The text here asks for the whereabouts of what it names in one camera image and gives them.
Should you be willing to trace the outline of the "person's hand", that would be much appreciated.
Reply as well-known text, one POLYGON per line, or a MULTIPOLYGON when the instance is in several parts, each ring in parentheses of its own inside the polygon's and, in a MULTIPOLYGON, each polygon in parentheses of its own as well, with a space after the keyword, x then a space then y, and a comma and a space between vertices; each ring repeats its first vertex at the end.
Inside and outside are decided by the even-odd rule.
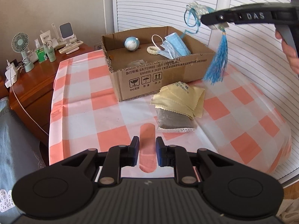
POLYGON ((282 50, 286 55, 289 65, 294 73, 299 74, 299 58, 294 48, 289 46, 282 38, 281 34, 276 30, 275 37, 281 40, 282 50))

